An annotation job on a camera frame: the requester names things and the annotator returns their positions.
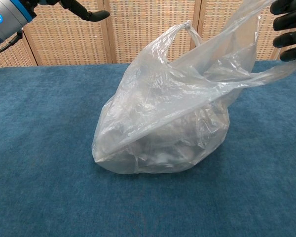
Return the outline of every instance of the robotic hand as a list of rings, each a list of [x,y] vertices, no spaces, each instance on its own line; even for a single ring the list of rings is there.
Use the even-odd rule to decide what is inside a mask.
[[[2,49],[0,53],[14,45],[22,38],[22,27],[31,22],[37,15],[34,8],[40,5],[55,5],[60,2],[64,9],[68,9],[86,21],[101,21],[110,13],[107,11],[87,11],[76,0],[0,0],[0,43],[17,32],[16,36]]]
[[[274,20],[274,30],[282,31],[296,28],[296,0],[277,0],[271,5],[270,11],[274,15],[284,14]],[[273,41],[276,48],[294,44],[296,44],[296,31],[282,34]],[[284,62],[295,60],[296,47],[283,52],[280,58]]]

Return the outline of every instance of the blue felt surface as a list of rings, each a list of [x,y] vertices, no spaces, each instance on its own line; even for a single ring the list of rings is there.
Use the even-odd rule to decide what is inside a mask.
[[[296,73],[244,90],[196,167],[118,175],[91,144],[126,67],[0,69],[0,236],[296,237]]]

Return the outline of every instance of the woven panel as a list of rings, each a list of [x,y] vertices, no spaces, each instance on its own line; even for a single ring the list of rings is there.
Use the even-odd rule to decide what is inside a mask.
[[[201,26],[201,36],[204,40],[209,40],[217,35],[227,20],[238,9],[242,0],[207,0],[205,15],[201,16],[203,24]],[[280,32],[273,30],[273,20],[275,16],[270,13],[269,7],[261,13],[259,28],[259,41],[257,49],[257,60],[270,60],[274,51],[273,40]]]
[[[79,0],[89,11],[98,11],[96,1]],[[27,26],[30,45],[40,65],[106,63],[99,22],[86,22],[59,4],[38,6],[37,17]]]
[[[132,62],[171,26],[193,20],[194,4],[194,0],[110,0],[117,62]],[[190,36],[181,31],[169,49],[168,60],[175,60],[189,48]]]
[[[0,45],[0,48],[5,46],[14,36],[11,36]],[[23,40],[19,40],[15,45],[11,46],[6,51],[0,53],[0,68],[4,67],[29,67],[34,66],[25,49]]]

